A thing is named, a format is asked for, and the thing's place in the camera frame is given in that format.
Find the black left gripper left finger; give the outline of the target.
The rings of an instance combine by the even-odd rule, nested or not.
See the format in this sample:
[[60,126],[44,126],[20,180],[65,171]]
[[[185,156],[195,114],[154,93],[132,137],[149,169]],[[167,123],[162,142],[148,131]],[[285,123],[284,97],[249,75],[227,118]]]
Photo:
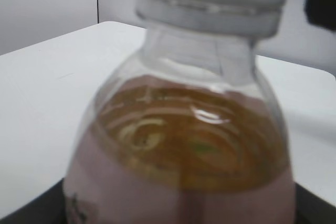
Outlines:
[[43,194],[1,219],[1,224],[61,224],[66,223],[63,179]]

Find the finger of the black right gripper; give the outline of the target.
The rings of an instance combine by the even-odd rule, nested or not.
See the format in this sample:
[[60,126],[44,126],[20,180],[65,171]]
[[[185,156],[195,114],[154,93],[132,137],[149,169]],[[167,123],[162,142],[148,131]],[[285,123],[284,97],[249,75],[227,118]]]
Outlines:
[[304,11],[311,25],[335,30],[335,0],[306,0]]

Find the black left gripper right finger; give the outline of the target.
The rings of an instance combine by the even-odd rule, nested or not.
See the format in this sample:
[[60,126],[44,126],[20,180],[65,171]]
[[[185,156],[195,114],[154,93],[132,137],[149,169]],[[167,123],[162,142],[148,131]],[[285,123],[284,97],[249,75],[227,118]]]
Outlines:
[[296,183],[297,224],[336,224],[335,206]]

